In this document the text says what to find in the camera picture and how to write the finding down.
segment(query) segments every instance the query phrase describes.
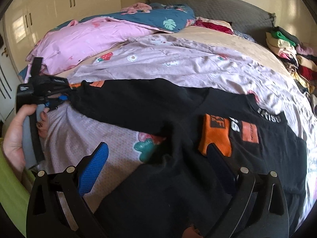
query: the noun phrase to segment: black t-shirt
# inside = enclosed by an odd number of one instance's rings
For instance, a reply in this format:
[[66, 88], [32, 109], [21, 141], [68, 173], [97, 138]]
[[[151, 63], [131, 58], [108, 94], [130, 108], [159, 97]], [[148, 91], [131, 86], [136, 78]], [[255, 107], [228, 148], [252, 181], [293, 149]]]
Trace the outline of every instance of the black t-shirt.
[[295, 231], [305, 198], [306, 143], [284, 113], [260, 109], [253, 94], [179, 87], [164, 79], [107, 80], [102, 87], [84, 81], [69, 99], [95, 120], [167, 138], [149, 164], [100, 204], [95, 216], [110, 237], [181, 237], [191, 224], [205, 235], [212, 228], [231, 196], [198, 151], [205, 114], [229, 119], [241, 130], [243, 122], [256, 126], [255, 143], [244, 141], [237, 127], [230, 129], [231, 157], [254, 173], [278, 173], [290, 233]]

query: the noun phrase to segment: metal rivet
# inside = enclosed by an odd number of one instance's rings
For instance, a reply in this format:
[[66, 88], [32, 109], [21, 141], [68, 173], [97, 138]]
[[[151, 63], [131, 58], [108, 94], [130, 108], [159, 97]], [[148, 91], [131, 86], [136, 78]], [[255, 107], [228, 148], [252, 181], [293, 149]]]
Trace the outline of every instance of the metal rivet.
[[271, 171], [270, 174], [271, 174], [271, 176], [273, 176], [273, 177], [277, 177], [277, 172], [275, 172], [275, 171]]
[[241, 167], [240, 171], [244, 174], [247, 174], [249, 172], [249, 169], [247, 169], [246, 167]]
[[75, 167], [70, 166], [70, 167], [68, 167], [68, 168], [66, 169], [66, 171], [67, 171], [68, 173], [72, 173], [72, 172], [75, 171]]
[[39, 176], [39, 177], [42, 177], [43, 175], [45, 174], [45, 172], [42, 170], [42, 171], [39, 171], [38, 173], [37, 173], [37, 175]]

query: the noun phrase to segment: gray headboard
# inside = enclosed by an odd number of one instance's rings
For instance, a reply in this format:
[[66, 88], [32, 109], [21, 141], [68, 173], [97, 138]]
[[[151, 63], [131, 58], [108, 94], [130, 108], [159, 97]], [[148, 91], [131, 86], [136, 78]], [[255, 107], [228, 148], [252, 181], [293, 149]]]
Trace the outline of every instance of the gray headboard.
[[234, 30], [251, 35], [265, 47], [265, 32], [270, 32], [275, 18], [274, 14], [241, 0], [147, 0], [147, 3], [153, 2], [187, 4], [195, 16], [232, 22]]

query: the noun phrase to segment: wardrobe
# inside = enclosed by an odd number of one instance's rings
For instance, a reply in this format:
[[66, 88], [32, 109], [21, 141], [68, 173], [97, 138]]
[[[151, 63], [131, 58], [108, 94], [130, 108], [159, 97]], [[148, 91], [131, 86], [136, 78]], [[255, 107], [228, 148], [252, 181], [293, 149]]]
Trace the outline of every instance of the wardrobe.
[[120, 0], [13, 0], [4, 15], [8, 53], [20, 72], [25, 58], [47, 31], [72, 19], [116, 12]]

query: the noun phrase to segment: pink pillow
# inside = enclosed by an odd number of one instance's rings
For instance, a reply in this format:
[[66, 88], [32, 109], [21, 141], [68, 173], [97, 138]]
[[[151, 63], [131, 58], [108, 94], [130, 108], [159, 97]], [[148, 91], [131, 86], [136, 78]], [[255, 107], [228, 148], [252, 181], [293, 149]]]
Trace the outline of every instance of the pink pillow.
[[141, 37], [157, 31], [150, 26], [98, 17], [84, 23], [72, 21], [68, 26], [48, 32], [27, 56], [30, 76], [34, 57], [43, 57], [41, 73], [55, 75], [77, 66], [81, 61], [106, 51], [130, 37]]

